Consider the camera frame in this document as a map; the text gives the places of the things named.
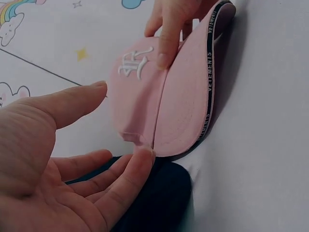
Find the white embroidered letters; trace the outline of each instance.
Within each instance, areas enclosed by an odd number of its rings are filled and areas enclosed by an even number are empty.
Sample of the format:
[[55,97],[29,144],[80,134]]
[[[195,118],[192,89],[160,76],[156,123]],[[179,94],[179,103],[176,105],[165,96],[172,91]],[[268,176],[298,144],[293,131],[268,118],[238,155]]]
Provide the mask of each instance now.
[[154,48],[150,47],[147,51],[133,51],[125,54],[122,57],[122,65],[119,66],[118,73],[120,74],[121,70],[123,70],[124,75],[128,77],[131,71],[136,70],[137,78],[141,80],[140,74],[144,65],[148,62],[148,59],[146,56],[144,56],[142,60],[136,60],[136,57],[142,54],[150,53],[153,50]]

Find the yellow star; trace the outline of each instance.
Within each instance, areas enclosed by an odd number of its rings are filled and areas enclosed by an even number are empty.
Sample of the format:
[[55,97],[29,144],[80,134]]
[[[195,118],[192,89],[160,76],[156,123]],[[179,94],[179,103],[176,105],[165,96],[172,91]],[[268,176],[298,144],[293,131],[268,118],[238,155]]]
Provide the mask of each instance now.
[[76,50],[75,52],[77,53],[77,61],[81,61],[89,56],[85,47],[82,50]]

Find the cap brim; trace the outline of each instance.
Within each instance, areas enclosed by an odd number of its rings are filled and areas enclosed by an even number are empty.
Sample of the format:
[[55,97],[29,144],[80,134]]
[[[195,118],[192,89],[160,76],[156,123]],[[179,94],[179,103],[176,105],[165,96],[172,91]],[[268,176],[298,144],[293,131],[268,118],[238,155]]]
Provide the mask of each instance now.
[[154,136],[158,156],[186,152],[206,135],[214,98],[214,40],[235,13],[230,1],[214,5],[178,52],[159,108]]

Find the baseball cap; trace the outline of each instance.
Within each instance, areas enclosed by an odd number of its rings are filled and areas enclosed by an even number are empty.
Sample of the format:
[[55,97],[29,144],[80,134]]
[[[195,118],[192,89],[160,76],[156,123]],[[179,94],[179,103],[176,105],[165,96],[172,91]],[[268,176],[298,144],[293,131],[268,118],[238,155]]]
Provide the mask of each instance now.
[[158,157],[183,154],[205,138],[215,84],[215,40],[236,13],[228,0],[216,3],[180,43],[168,70],[156,65],[158,37],[143,38],[115,62],[109,83],[113,124],[135,149]]

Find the white bedsheet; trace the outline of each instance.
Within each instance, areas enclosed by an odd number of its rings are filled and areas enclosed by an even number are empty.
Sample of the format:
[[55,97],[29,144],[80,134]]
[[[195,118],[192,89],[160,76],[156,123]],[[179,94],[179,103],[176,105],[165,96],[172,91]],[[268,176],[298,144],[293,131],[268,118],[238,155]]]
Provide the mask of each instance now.
[[[17,7],[22,23],[0,46],[0,82],[10,86],[0,90],[11,92],[9,102],[21,86],[39,96],[108,81],[115,58],[143,36],[153,5],[145,0],[129,10],[121,0],[78,2]],[[136,1],[123,2],[134,7]],[[190,232],[307,231],[309,3],[238,0],[236,6],[224,68],[216,80],[212,131],[176,161],[194,182],[184,227]],[[53,156],[103,147],[115,155],[130,152],[132,146],[111,127],[108,109],[107,99],[60,130]]]

